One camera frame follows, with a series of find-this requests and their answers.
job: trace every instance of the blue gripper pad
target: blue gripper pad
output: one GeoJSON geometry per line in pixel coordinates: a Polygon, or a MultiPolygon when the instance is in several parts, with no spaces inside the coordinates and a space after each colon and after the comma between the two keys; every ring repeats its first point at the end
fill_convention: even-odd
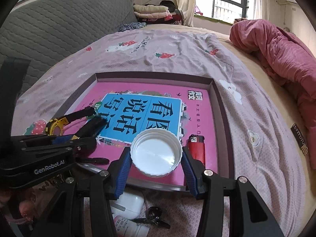
{"type": "Polygon", "coordinates": [[[121,168],[118,171],[118,174],[116,177],[116,185],[115,185],[115,191],[114,191],[115,199],[118,199],[119,196],[124,192],[127,177],[132,165],[130,149],[125,148],[123,153],[125,154],[125,156],[124,158],[120,158],[121,168]]]}
{"type": "Polygon", "coordinates": [[[182,169],[186,178],[186,183],[189,187],[190,193],[194,197],[197,197],[199,194],[198,193],[198,180],[193,173],[189,159],[185,152],[182,152],[181,166],[182,166],[182,169]]]}
{"type": "Polygon", "coordinates": [[[55,138],[54,141],[52,141],[52,144],[61,144],[61,143],[64,143],[64,142],[67,142],[69,141],[74,135],[73,134],[68,134],[68,135],[61,135],[61,136],[58,136],[55,138]]]}

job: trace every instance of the mattress tag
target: mattress tag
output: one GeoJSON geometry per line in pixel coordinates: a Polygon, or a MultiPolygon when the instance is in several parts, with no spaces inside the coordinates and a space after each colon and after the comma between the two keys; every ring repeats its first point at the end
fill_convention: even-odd
{"type": "Polygon", "coordinates": [[[306,141],[305,141],[300,129],[298,128],[297,124],[293,124],[293,126],[291,127],[291,131],[292,131],[301,151],[303,152],[304,155],[306,155],[308,153],[308,147],[306,146],[306,141]]]}

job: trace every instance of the white bottle cap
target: white bottle cap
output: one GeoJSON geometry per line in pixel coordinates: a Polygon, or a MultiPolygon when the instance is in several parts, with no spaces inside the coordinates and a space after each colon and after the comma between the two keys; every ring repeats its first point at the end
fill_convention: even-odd
{"type": "Polygon", "coordinates": [[[134,165],[146,176],[163,177],[179,165],[182,145],[168,130],[147,129],[133,140],[131,158],[134,165]]]}

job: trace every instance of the folded clothes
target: folded clothes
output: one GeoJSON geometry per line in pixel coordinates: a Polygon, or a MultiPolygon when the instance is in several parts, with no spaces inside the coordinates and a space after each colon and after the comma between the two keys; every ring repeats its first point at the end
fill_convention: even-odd
{"type": "Polygon", "coordinates": [[[142,27],[146,27],[146,22],[132,22],[129,24],[122,24],[120,26],[120,32],[123,32],[125,30],[134,30],[134,29],[140,29],[142,27]]]}
{"type": "Polygon", "coordinates": [[[151,24],[173,24],[173,25],[183,25],[182,22],[182,17],[179,14],[175,14],[171,16],[172,18],[169,19],[170,17],[167,16],[162,19],[141,19],[137,18],[138,22],[146,22],[147,25],[151,24]]]}
{"type": "Polygon", "coordinates": [[[168,15],[167,17],[165,17],[165,21],[171,20],[172,19],[172,15],[168,15]]]}
{"type": "Polygon", "coordinates": [[[162,5],[137,5],[133,6],[134,11],[139,13],[155,13],[155,12],[166,12],[168,11],[168,7],[162,5]]]}
{"type": "Polygon", "coordinates": [[[134,11],[134,13],[136,17],[143,18],[143,19],[161,19],[161,18],[165,18],[171,15],[169,11],[155,12],[155,13],[139,13],[137,11],[134,11]]]}

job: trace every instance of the pink comforter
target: pink comforter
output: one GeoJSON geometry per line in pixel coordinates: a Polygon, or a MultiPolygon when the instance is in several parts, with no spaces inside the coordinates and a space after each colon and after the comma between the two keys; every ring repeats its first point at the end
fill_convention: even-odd
{"type": "Polygon", "coordinates": [[[230,40],[247,53],[254,53],[267,74],[297,101],[308,129],[311,166],[316,169],[316,58],[295,35],[266,20],[234,24],[230,40]]]}

